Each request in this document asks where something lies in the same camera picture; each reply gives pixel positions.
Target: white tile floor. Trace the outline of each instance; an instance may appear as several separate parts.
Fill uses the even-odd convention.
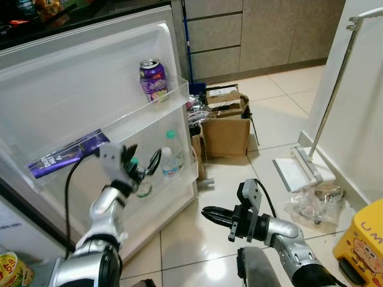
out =
[[[332,256],[332,248],[336,238],[348,228],[354,210],[346,203],[338,226],[315,225],[291,218],[284,210],[290,195],[272,164],[273,158],[297,142],[323,69],[317,66],[224,83],[238,83],[239,91],[249,97],[260,146],[253,146],[248,157],[218,158],[206,164],[208,177],[215,179],[215,185],[200,190],[197,199],[124,266],[123,287],[146,278],[164,287],[242,286],[237,277],[236,251],[249,243],[241,239],[229,242],[229,229],[209,222],[200,211],[212,205],[233,209],[238,203],[238,184],[254,177],[265,185],[279,217],[298,223],[321,262],[346,283]],[[266,199],[262,201],[260,213],[270,214]],[[251,245],[264,247],[260,242]],[[282,286],[292,286],[276,252],[266,248],[265,254],[280,282],[288,282]]]

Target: bag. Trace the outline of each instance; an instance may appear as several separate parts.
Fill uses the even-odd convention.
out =
[[[286,203],[285,210],[292,216],[299,214],[313,220],[315,224],[324,221],[338,225],[344,194],[335,185],[320,185],[294,194]]]

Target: cabinet drawer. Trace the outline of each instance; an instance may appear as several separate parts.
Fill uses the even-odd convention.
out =
[[[185,0],[188,19],[242,11],[242,0]]]
[[[241,43],[241,14],[190,21],[188,26],[191,52]]]
[[[239,71],[239,47],[197,53],[191,56],[194,77],[210,78]]]

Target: water bottle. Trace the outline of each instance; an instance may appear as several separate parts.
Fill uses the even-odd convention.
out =
[[[162,148],[161,167],[166,178],[175,176],[180,170],[176,156],[173,155],[172,150],[168,147]]]
[[[184,165],[184,150],[182,149],[182,144],[180,138],[177,136],[177,132],[175,130],[168,130],[166,132],[166,140],[168,147],[170,147],[172,153],[178,160],[178,167],[181,168]]]

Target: cabinet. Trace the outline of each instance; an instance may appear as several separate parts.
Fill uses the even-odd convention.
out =
[[[188,19],[242,11],[242,0],[185,0]]]
[[[298,0],[244,0],[240,71],[288,63]]]
[[[195,78],[210,83],[232,79],[238,73],[239,77],[249,77],[259,70],[267,73],[323,62],[344,3],[186,0]],[[179,37],[184,39],[184,34],[178,33]]]
[[[289,63],[326,58],[345,0],[298,0],[299,9]]]

